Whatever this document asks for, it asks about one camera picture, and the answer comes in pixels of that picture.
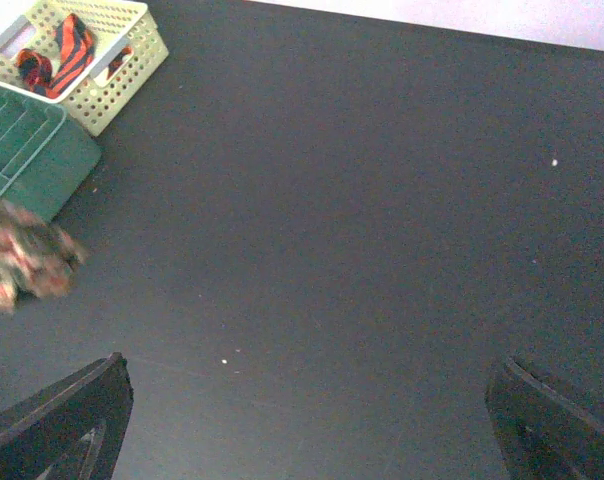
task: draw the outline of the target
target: storage bin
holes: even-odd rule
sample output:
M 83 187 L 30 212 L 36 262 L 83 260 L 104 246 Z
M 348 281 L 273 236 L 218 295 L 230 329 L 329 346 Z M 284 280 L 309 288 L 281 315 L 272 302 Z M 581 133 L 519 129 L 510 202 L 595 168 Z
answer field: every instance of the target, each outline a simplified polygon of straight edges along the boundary
M 63 107 L 0 87 L 0 198 L 48 222 L 100 155 Z
M 29 24 L 36 33 L 23 47 L 46 55 L 55 64 L 60 52 L 55 30 L 75 13 L 93 33 L 95 58 L 88 68 L 56 99 L 47 99 L 25 88 L 14 58 L 3 53 Z M 107 78 L 106 69 L 125 47 L 132 53 L 119 69 Z M 0 86 L 51 105 L 66 107 L 91 135 L 97 136 L 115 118 L 135 92 L 168 56 L 157 25 L 144 3 L 119 0 L 41 0 L 16 20 L 0 36 Z

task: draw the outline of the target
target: perforated basket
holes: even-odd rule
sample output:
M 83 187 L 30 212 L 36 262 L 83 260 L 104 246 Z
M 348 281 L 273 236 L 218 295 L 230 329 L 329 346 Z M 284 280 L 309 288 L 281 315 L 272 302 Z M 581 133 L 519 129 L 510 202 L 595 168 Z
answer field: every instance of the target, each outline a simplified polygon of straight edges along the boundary
M 75 13 L 96 39 L 95 59 L 56 99 L 29 92 L 15 67 L 14 58 L 2 47 L 29 23 L 36 34 L 24 45 L 46 55 L 55 64 L 59 57 L 55 30 Z M 132 53 L 107 79 L 106 69 L 125 47 Z M 41 0 L 0 36 L 0 86 L 66 107 L 69 114 L 94 136 L 113 120 L 129 99 L 168 56 L 157 25 L 145 3 L 109 0 Z

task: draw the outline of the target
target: basket handle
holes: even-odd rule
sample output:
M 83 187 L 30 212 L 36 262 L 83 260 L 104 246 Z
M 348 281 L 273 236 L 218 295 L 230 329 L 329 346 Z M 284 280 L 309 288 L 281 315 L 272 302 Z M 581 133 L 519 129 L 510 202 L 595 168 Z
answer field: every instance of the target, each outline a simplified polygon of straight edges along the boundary
M 115 42 L 109 51 L 103 55 L 100 60 L 95 62 L 95 65 L 93 65 L 91 71 L 89 72 L 91 78 L 95 80 L 97 77 L 99 77 L 104 69 L 107 68 L 115 57 L 117 57 L 118 54 L 124 49 L 124 47 L 127 46 L 129 46 L 129 39 L 126 36 Z

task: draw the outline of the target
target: green basket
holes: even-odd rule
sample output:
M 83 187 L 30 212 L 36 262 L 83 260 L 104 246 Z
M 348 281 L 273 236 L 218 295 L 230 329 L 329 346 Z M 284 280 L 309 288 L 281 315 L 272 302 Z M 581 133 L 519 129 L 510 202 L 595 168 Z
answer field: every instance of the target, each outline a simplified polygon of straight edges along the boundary
M 49 222 L 100 155 L 63 107 L 0 87 L 0 198 Z

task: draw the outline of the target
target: white background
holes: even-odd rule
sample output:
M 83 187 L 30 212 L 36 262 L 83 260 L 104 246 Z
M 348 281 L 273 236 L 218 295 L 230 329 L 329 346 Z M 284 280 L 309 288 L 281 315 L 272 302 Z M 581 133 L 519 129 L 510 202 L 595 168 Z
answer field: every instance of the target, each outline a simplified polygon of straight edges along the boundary
M 255 0 L 604 50 L 604 0 Z

